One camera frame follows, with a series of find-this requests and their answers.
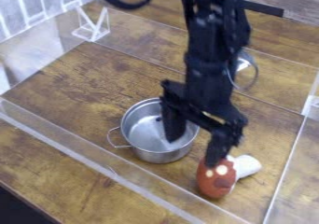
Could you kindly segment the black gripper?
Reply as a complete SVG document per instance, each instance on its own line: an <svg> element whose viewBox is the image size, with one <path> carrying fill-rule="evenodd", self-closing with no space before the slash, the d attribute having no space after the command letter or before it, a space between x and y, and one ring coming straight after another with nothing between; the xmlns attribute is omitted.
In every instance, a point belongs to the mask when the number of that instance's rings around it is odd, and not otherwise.
<svg viewBox="0 0 319 224"><path fill-rule="evenodd" d="M212 133L204 164L214 167L240 143L245 116L230 102L234 73L232 60L202 61L185 53L185 81L162 80L160 97L161 121L165 139L174 142L184 135L185 122L190 121Z"/></svg>

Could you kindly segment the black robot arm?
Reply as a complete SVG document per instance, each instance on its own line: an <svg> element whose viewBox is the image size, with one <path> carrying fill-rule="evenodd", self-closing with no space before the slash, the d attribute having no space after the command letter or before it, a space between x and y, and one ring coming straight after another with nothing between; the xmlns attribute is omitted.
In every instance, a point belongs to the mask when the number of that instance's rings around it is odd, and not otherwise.
<svg viewBox="0 0 319 224"><path fill-rule="evenodd" d="M162 80L160 97L165 138L176 141L185 123L212 134L204 164L216 166L240 142L248 124L230 102L237 58L250 26L242 0L181 0L188 31L185 81Z"/></svg>

